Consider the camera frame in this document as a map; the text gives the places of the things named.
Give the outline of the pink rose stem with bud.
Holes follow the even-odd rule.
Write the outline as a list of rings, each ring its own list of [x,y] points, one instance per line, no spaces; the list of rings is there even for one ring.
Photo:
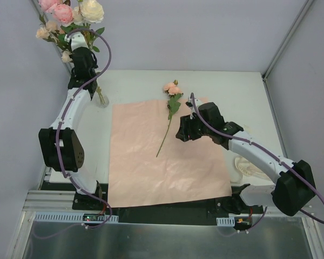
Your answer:
[[[68,35],[68,32],[71,32],[76,29],[88,29],[88,30],[82,30],[82,31],[78,31],[78,32],[81,32],[83,34],[83,36],[85,37],[85,40],[88,44],[88,47],[91,51],[93,50],[93,44],[94,44],[94,41],[98,38],[98,35],[101,35],[105,31],[105,28],[102,27],[102,28],[95,30],[96,34],[94,34],[94,33],[90,32],[89,24],[76,25],[74,23],[72,23],[71,25],[69,25],[67,27],[61,26],[61,29],[64,31],[65,35]]]

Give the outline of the pink artificial flower bouquet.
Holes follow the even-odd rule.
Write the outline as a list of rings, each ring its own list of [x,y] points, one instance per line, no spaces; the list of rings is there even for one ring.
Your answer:
[[[167,101],[168,125],[167,125],[167,130],[165,132],[165,135],[163,137],[163,140],[162,140],[160,147],[158,149],[158,152],[156,154],[156,158],[158,157],[158,155],[163,147],[163,144],[165,142],[165,139],[167,137],[167,134],[170,130],[172,118],[179,111],[179,109],[181,107],[181,102],[179,100],[183,96],[184,93],[178,85],[179,85],[179,82],[177,80],[174,80],[173,82],[167,83],[163,87],[163,91],[168,96],[168,101]]]

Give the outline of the peach flower stem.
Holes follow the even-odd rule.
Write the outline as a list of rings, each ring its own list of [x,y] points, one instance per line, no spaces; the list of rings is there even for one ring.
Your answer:
[[[41,22],[36,32],[36,38],[54,43],[61,51],[61,60],[64,63],[73,63],[71,48],[64,40],[65,33],[55,21]]]

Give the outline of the white rose stem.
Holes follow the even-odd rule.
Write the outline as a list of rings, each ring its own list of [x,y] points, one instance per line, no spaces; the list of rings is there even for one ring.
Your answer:
[[[73,23],[76,25],[101,23],[104,19],[104,9],[97,0],[78,1],[78,5],[73,8]],[[93,51],[99,53],[100,50],[93,44]]]

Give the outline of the light pink rose stem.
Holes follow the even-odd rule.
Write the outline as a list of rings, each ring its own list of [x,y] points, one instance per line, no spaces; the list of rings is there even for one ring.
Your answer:
[[[39,0],[38,4],[44,13],[53,14],[62,26],[69,26],[73,22],[73,9],[68,4],[58,0]]]

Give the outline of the pink wrapping paper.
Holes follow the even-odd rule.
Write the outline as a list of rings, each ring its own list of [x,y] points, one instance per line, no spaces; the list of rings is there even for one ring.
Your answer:
[[[110,140],[108,202],[137,207],[231,195],[222,147],[210,138],[176,138],[182,104],[168,120],[164,100],[114,105]]]

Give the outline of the cream ribbon gold lettering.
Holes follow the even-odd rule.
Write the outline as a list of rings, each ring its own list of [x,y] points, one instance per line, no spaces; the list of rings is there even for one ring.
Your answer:
[[[228,171],[232,185],[241,186],[250,183],[256,186],[264,186],[272,183],[266,174],[243,156],[231,150],[228,152],[230,153],[228,156],[230,158]]]

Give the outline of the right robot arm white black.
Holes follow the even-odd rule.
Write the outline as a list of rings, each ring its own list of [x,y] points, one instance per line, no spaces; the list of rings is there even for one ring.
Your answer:
[[[240,186],[222,202],[225,210],[240,214],[251,206],[276,206],[285,215],[293,216],[315,196],[308,163],[294,162],[259,146],[241,126],[226,122],[215,103],[196,100],[195,104],[187,101],[186,105],[191,114],[180,118],[176,138],[186,142],[210,137],[215,144],[251,162],[272,181],[268,186]]]

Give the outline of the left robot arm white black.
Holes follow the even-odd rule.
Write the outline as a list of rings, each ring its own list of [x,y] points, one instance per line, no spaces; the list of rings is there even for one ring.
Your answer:
[[[74,68],[68,84],[67,98],[57,119],[38,133],[45,165],[62,173],[92,210],[103,205],[103,196],[96,191],[97,181],[84,166],[85,151],[77,136],[80,119],[91,103],[97,88],[97,60],[92,51],[79,47],[72,51]]]

